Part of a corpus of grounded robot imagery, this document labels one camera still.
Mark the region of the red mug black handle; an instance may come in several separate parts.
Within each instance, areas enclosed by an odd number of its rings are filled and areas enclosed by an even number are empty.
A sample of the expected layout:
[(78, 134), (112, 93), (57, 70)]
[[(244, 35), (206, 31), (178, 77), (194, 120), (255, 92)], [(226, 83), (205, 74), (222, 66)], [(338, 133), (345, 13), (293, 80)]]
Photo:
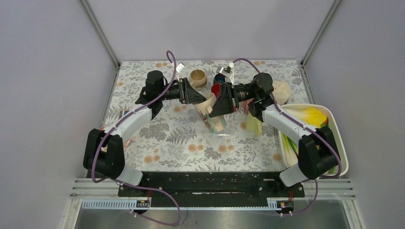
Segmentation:
[(219, 97), (220, 94), (220, 87), (221, 84), (220, 83), (215, 83), (212, 87), (211, 87), (211, 92), (215, 95), (215, 98)]

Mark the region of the beige round mug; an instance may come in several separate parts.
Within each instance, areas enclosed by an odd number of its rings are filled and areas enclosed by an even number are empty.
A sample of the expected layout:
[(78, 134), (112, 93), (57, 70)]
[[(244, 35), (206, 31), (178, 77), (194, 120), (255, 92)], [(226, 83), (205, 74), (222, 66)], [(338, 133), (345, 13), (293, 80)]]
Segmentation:
[(207, 85), (207, 77), (203, 70), (193, 70), (190, 74), (190, 84), (196, 90), (202, 90)]

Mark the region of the pink ghost mug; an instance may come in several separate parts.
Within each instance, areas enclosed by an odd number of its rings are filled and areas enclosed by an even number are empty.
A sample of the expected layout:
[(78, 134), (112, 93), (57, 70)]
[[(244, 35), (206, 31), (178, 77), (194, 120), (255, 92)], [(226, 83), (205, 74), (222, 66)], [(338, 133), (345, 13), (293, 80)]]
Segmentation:
[(248, 99), (241, 103), (241, 108), (243, 109), (246, 115), (249, 113), (249, 104), (252, 102), (252, 100), (253, 99)]

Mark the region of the blue ribbed mug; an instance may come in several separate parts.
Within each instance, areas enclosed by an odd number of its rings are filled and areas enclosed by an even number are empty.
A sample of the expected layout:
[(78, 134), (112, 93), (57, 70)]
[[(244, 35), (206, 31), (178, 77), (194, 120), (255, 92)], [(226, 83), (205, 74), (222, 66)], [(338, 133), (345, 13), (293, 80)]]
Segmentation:
[(213, 85), (225, 82), (226, 82), (225, 76), (223, 76), (222, 74), (216, 74), (213, 78)]

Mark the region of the light green mug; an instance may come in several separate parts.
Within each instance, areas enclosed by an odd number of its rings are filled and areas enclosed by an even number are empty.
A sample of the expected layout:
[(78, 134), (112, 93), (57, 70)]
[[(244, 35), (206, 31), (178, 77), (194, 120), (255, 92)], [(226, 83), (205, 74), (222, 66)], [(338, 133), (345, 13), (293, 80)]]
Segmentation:
[(250, 113), (247, 114), (245, 126), (247, 130), (254, 132), (256, 136), (262, 134), (262, 122), (256, 117), (253, 117)]

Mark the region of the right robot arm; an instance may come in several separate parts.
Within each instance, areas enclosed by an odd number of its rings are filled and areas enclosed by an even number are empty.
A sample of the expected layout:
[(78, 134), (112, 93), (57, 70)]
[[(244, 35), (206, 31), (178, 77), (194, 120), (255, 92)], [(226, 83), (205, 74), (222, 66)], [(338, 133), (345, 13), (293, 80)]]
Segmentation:
[(342, 165), (333, 132), (327, 126), (317, 128), (293, 117), (277, 104), (273, 90), (272, 77), (267, 73), (255, 75), (246, 84), (221, 83), (209, 116), (231, 114), (237, 111), (240, 102), (251, 100), (248, 107), (252, 116), (275, 127), (298, 145), (297, 164), (282, 171), (280, 180), (274, 183), (275, 193), (282, 197), (293, 190), (293, 185), (315, 180), (334, 167), (338, 167), (338, 177)]

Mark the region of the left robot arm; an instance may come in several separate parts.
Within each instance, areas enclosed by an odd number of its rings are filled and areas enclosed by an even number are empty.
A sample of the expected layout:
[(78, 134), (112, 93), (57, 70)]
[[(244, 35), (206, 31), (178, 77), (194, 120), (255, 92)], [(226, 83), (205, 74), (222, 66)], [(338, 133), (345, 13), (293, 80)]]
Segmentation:
[(143, 125), (157, 116), (165, 100), (198, 104), (206, 101), (206, 98), (193, 89), (186, 78), (177, 80), (174, 76), (168, 82), (161, 71), (149, 72), (133, 109), (112, 126), (89, 132), (83, 166), (90, 171), (93, 182), (112, 179), (130, 185), (130, 190), (136, 196), (146, 194), (148, 184), (142, 179), (143, 173), (126, 165), (124, 144)]

